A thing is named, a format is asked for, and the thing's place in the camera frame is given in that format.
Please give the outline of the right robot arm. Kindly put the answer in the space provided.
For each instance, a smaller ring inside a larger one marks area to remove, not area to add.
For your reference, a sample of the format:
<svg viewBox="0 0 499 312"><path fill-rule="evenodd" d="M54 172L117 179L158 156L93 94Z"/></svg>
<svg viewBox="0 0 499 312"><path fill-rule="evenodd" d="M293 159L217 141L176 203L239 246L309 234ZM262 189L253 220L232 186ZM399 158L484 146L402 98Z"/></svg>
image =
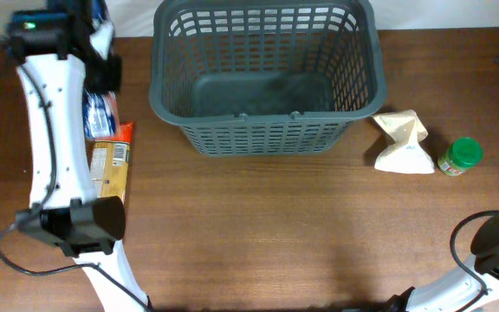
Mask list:
<svg viewBox="0 0 499 312"><path fill-rule="evenodd" d="M470 244L470 255L461 259L456 241L468 223L485 218ZM499 210L481 211L461 220L450 234L450 254L457 267L418 288L395 295L383 311L475 311L499 300Z"/></svg>

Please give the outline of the cream folded paper bag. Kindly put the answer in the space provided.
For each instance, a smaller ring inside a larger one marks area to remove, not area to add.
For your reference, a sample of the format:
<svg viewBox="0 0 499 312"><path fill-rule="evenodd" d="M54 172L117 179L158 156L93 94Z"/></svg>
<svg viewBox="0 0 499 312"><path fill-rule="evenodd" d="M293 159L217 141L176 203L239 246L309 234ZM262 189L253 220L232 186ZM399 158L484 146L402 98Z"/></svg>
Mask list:
<svg viewBox="0 0 499 312"><path fill-rule="evenodd" d="M373 120L392 139L375 160L376 170L403 174L435 172L431 156L420 146L428 131L414 110L375 114Z"/></svg>

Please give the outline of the green lid jar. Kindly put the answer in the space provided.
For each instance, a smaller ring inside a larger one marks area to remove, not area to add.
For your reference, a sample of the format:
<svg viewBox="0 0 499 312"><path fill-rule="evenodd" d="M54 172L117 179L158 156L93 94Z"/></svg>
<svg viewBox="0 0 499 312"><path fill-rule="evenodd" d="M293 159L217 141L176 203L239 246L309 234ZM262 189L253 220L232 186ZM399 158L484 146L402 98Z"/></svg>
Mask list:
<svg viewBox="0 0 499 312"><path fill-rule="evenodd" d="M471 137L462 137L450 144L438 158L438 168L446 175L455 177L475 167L483 159L483 148Z"/></svg>

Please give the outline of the grey plastic shopping basket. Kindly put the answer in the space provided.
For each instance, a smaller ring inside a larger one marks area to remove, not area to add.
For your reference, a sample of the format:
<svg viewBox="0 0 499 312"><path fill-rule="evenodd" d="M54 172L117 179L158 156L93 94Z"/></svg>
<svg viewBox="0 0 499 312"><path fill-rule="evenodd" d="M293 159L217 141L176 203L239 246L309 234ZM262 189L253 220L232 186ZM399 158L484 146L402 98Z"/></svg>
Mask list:
<svg viewBox="0 0 499 312"><path fill-rule="evenodd" d="M386 99L365 0L165 1L149 102L211 156L322 153Z"/></svg>

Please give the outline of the blue pasta box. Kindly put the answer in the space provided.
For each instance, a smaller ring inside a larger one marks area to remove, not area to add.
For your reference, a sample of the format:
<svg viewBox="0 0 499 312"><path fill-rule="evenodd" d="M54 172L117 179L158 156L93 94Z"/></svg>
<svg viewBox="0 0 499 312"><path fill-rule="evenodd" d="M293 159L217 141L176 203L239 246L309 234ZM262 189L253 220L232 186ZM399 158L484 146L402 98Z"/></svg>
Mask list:
<svg viewBox="0 0 499 312"><path fill-rule="evenodd" d="M114 92L103 94L90 93L84 86L83 91L84 132L89 140L114 136L117 130L118 113Z"/></svg>

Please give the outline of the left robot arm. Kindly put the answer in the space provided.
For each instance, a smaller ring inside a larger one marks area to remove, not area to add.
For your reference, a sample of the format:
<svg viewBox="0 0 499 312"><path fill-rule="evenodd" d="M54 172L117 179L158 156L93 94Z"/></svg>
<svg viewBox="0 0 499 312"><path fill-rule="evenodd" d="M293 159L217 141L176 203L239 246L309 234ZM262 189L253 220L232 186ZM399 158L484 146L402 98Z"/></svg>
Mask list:
<svg viewBox="0 0 499 312"><path fill-rule="evenodd" d="M121 59L113 52L106 4L50 1L43 10L18 10L7 36L27 103L33 161L29 206L10 229L72 258L105 310L149 310L124 250L124 204L97 193L87 161L84 97L120 89Z"/></svg>

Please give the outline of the orange spaghetti packet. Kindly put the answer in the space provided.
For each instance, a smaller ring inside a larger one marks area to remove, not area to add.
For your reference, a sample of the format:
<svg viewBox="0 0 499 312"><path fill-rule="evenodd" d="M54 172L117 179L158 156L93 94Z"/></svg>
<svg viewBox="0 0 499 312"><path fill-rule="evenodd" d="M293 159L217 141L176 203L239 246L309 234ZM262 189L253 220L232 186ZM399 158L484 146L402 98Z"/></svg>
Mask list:
<svg viewBox="0 0 499 312"><path fill-rule="evenodd" d="M117 196L125 202L133 122L120 124L118 134L94 142L90 175L98 198Z"/></svg>

